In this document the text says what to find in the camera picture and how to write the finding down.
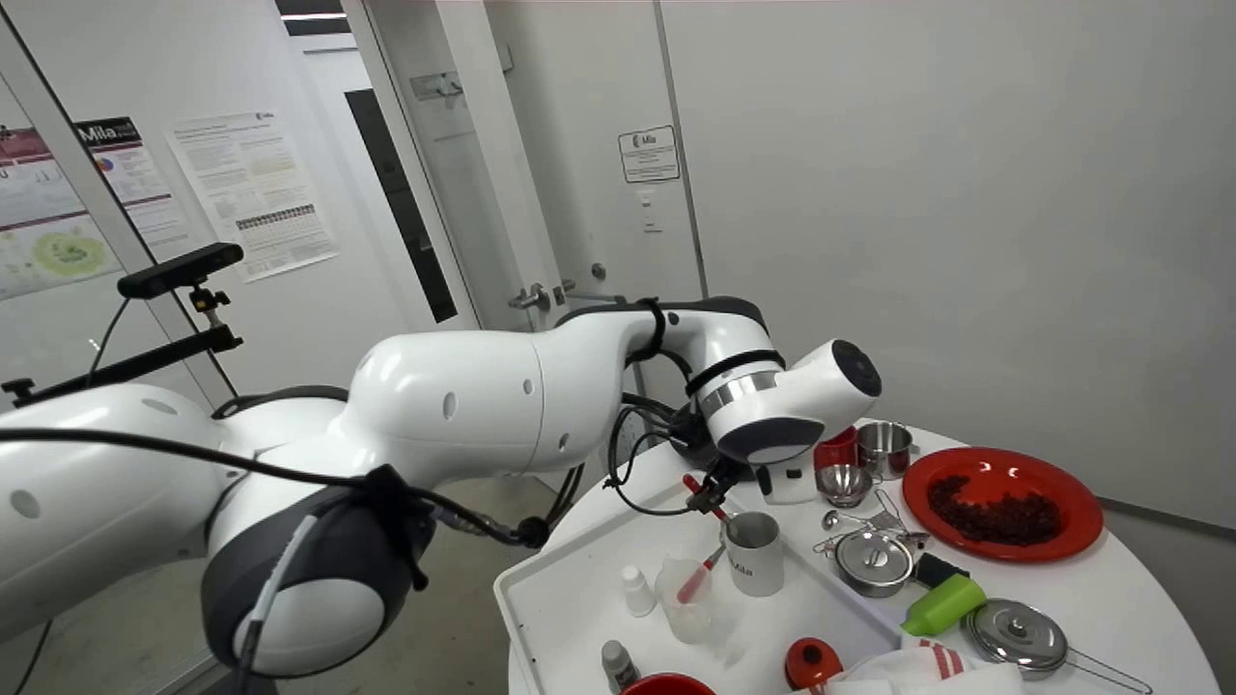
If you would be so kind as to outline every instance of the white cup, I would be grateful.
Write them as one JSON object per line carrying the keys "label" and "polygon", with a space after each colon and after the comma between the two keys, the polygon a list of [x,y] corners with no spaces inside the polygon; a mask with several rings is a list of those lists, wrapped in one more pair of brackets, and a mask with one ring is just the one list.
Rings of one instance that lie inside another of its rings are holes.
{"label": "white cup", "polygon": [[741,595],[777,595],[784,585],[779,526],[769,514],[725,521],[725,561]]}

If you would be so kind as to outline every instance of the small container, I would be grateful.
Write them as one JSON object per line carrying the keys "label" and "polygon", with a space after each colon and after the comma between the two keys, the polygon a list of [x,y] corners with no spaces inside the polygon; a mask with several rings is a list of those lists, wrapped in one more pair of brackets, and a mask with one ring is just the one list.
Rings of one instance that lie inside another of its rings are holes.
{"label": "small container", "polygon": [[796,643],[787,643],[784,651],[784,683],[792,691],[817,691],[823,687],[831,675],[842,671],[842,656],[840,649],[831,649],[818,635],[800,635]]}
{"label": "small container", "polygon": [[967,635],[978,656],[1016,664],[1025,680],[1048,680],[1070,661],[1068,633],[1025,600],[994,598],[967,618]]}
{"label": "small container", "polygon": [[817,487],[827,505],[855,510],[872,488],[872,474],[856,464],[827,464],[827,468],[817,468]]}
{"label": "small container", "polygon": [[609,680],[613,695],[622,695],[627,687],[635,687],[640,680],[640,671],[635,667],[627,643],[618,643],[618,642],[603,643],[603,667],[605,667],[605,680]]}
{"label": "small container", "polygon": [[784,585],[779,526],[769,514],[725,521],[725,564],[741,595],[765,598]]}
{"label": "small container", "polygon": [[877,478],[900,478],[913,468],[916,434],[891,420],[856,428],[856,464]]}
{"label": "small container", "polygon": [[913,635],[941,635],[985,600],[989,595],[971,573],[950,573],[918,600],[913,600],[900,627],[909,627]]}
{"label": "small container", "polygon": [[652,612],[652,606],[656,606],[656,595],[652,595],[644,571],[635,568],[635,564],[622,568],[622,600],[627,600],[627,609],[631,609],[635,618],[644,618],[644,612]]}
{"label": "small container", "polygon": [[692,577],[697,568],[699,564],[666,561],[656,571],[661,612],[667,621],[667,633],[679,635],[683,643],[708,642],[719,621],[719,598],[708,573],[692,595],[692,600],[679,600],[679,585]]}
{"label": "small container", "polygon": [[856,468],[855,428],[817,442],[817,488],[833,510],[855,510],[872,488],[872,474]]}
{"label": "small container", "polygon": [[871,598],[895,595],[916,571],[913,546],[903,541],[882,537],[872,528],[845,534],[833,544],[833,564],[840,564],[840,573],[856,595],[871,595]]}

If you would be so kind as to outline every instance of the red cup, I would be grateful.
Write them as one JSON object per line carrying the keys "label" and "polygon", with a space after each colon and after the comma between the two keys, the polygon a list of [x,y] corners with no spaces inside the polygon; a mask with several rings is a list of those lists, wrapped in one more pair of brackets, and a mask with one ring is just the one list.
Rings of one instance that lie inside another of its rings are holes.
{"label": "red cup", "polygon": [[842,656],[827,642],[800,635],[784,651],[784,683],[792,691],[823,691],[823,683],[840,671],[842,671]]}

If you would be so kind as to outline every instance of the cup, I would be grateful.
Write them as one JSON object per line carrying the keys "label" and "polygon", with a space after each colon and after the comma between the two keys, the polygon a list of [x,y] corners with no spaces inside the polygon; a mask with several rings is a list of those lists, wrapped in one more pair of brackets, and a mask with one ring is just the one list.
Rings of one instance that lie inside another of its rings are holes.
{"label": "cup", "polygon": [[711,577],[703,573],[692,600],[679,600],[679,585],[697,573],[699,564],[688,561],[666,561],[656,571],[656,598],[661,612],[667,621],[667,633],[683,643],[699,643],[714,633],[719,621],[719,598],[711,589]]}
{"label": "cup", "polygon": [[725,521],[725,564],[741,595],[777,595],[784,585],[779,526],[769,514]]}
{"label": "cup", "polygon": [[913,468],[913,431],[891,423],[891,420],[877,420],[877,423],[862,423],[856,428],[856,464],[877,478],[900,478]]}

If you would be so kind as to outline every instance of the red bowl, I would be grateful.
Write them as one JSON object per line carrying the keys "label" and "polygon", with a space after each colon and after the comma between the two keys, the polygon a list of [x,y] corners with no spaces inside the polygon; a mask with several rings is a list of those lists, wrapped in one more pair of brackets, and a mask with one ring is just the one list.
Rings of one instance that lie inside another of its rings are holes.
{"label": "red bowl", "polygon": [[714,691],[683,671],[656,671],[627,687],[627,695],[714,695]]}

